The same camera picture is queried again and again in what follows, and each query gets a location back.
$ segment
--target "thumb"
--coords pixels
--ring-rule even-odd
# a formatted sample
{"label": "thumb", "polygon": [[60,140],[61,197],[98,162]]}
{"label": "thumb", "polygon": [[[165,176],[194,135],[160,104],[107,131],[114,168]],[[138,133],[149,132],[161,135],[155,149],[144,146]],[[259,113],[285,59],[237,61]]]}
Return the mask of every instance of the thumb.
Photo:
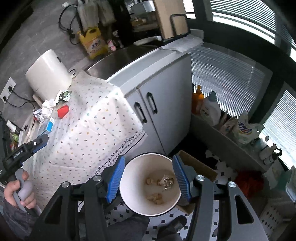
{"label": "thumb", "polygon": [[17,203],[13,197],[13,192],[17,191],[20,188],[20,181],[16,180],[13,182],[9,182],[4,189],[4,198],[8,203],[12,206],[17,207]]}

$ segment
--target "yellow detergent bottle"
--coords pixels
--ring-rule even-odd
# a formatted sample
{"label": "yellow detergent bottle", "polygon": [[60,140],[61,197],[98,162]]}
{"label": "yellow detergent bottle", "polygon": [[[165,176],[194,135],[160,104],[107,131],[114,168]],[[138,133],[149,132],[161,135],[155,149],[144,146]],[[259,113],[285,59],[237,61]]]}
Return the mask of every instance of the yellow detergent bottle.
{"label": "yellow detergent bottle", "polygon": [[81,44],[91,59],[108,52],[108,45],[103,39],[98,27],[88,29],[85,36],[81,31],[78,34]]}

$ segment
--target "cabinet handle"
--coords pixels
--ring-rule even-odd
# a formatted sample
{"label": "cabinet handle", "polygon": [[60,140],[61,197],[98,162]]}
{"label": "cabinet handle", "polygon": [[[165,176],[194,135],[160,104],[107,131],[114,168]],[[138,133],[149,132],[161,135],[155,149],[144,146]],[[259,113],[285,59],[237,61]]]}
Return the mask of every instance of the cabinet handle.
{"label": "cabinet handle", "polygon": [[144,112],[143,112],[143,110],[142,110],[142,108],[141,108],[141,105],[140,105],[138,102],[135,102],[135,109],[136,109],[137,107],[139,108],[141,114],[143,115],[143,120],[142,120],[142,122],[143,122],[143,123],[147,123],[147,119],[146,119],[146,117],[145,117],[145,115],[144,115]]}
{"label": "cabinet handle", "polygon": [[157,114],[157,113],[158,113],[158,110],[157,110],[157,107],[156,107],[156,104],[155,104],[155,101],[154,101],[153,95],[152,95],[150,92],[147,93],[147,99],[148,99],[148,102],[149,102],[149,98],[152,100],[153,105],[154,105],[154,109],[152,110],[152,112],[153,112],[154,114]]}

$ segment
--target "orange bottle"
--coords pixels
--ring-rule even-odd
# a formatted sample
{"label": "orange bottle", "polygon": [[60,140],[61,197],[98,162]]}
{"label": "orange bottle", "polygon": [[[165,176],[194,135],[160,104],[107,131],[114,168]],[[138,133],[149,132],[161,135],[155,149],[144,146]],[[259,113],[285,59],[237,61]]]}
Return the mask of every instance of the orange bottle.
{"label": "orange bottle", "polygon": [[196,93],[192,94],[192,104],[191,104],[192,114],[199,115],[204,97],[205,97],[204,94],[201,92],[201,86],[198,85]]}

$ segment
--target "wall outlet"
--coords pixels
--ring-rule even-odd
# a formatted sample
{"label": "wall outlet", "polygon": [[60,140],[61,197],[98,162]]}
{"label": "wall outlet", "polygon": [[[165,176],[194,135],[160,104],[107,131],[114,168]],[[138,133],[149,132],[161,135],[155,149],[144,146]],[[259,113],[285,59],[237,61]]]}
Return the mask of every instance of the wall outlet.
{"label": "wall outlet", "polygon": [[4,101],[3,97],[5,96],[7,99],[8,97],[11,95],[11,92],[8,90],[8,87],[11,86],[12,89],[15,88],[17,84],[14,82],[14,80],[10,77],[4,87],[4,89],[2,90],[2,93],[0,95],[1,100],[6,103],[6,101]]}

